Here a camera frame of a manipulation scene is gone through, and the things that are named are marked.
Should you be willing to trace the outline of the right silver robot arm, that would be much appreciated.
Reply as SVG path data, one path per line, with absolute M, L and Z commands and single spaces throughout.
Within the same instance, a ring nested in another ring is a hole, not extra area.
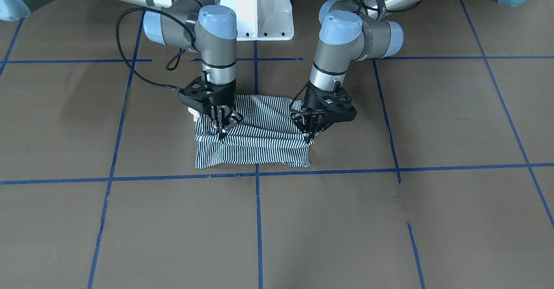
M 17 21 L 56 0 L 1 0 L 1 19 Z M 119 44 L 119 25 L 132 12 L 144 13 L 142 26 L 145 35 L 165 46 L 178 47 L 166 68 L 174 70 L 182 54 L 198 52 L 202 72 L 190 84 L 178 87 L 171 84 L 148 84 L 178 92 L 182 104 L 206 115 L 216 128 L 220 139 L 243 119 L 236 110 L 237 21 L 229 7 L 220 0 L 118 0 L 133 4 L 116 23 L 116 43 L 123 62 L 134 74 L 136 70 L 125 57 Z

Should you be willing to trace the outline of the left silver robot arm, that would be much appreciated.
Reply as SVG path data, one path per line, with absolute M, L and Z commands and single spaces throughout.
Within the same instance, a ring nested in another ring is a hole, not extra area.
M 386 15 L 417 7 L 424 0 L 328 0 L 319 12 L 321 29 L 303 105 L 290 107 L 291 119 L 309 144 L 338 122 L 358 113 L 344 80 L 351 62 L 390 57 L 403 46 L 402 27 Z M 519 7 L 530 0 L 491 0 Z

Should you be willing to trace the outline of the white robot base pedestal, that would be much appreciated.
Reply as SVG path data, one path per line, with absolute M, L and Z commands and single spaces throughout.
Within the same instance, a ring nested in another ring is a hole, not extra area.
M 294 37 L 291 0 L 220 0 L 237 17 L 238 41 L 287 41 Z

